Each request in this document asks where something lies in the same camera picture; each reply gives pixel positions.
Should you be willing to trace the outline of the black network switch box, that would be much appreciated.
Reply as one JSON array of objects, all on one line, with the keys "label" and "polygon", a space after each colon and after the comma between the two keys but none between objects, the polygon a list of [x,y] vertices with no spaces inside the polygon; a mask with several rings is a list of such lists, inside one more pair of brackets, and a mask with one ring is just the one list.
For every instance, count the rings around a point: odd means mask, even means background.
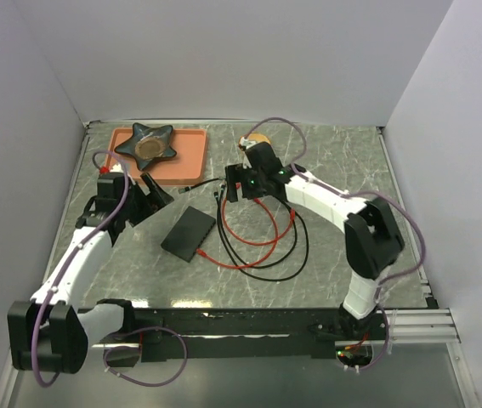
[{"label": "black network switch box", "polygon": [[161,243],[161,248],[189,263],[207,238],[216,219],[194,207],[187,207]]}]

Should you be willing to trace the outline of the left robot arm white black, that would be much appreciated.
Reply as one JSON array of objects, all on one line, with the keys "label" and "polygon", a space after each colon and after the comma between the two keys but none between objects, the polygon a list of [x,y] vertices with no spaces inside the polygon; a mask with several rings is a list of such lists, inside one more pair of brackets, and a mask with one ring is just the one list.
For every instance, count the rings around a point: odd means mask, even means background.
[{"label": "left robot arm white black", "polygon": [[104,299],[80,310],[88,286],[127,225],[136,226],[173,202],[156,181],[141,188],[122,172],[101,174],[97,190],[77,219],[65,254],[28,301],[7,313],[13,367],[36,375],[74,374],[91,346],[109,335],[119,342],[137,331],[135,311],[124,299]]}]

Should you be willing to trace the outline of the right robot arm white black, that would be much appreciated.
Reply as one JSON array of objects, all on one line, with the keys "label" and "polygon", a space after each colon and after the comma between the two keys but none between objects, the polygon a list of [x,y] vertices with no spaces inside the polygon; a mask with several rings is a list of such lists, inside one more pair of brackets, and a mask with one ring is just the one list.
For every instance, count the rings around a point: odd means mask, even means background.
[{"label": "right robot arm white black", "polygon": [[268,143],[255,143],[244,153],[244,162],[225,168],[228,201],[238,201],[238,190],[250,200],[272,196],[309,209],[344,234],[352,274],[337,323],[344,336],[362,337],[377,310],[379,279],[405,248],[390,205],[380,197],[367,200],[337,190],[297,164],[283,165]]}]

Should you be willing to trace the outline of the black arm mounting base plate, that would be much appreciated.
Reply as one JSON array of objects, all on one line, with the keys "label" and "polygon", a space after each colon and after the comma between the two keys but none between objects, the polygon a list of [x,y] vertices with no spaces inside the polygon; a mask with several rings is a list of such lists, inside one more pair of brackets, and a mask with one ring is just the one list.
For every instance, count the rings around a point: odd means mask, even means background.
[{"label": "black arm mounting base plate", "polygon": [[107,343],[141,343],[143,362],[183,359],[178,333],[191,359],[308,356],[336,357],[336,343],[352,343],[365,335],[381,341],[386,329],[375,311],[362,321],[334,308],[309,309],[135,309],[134,323],[112,333]]}]

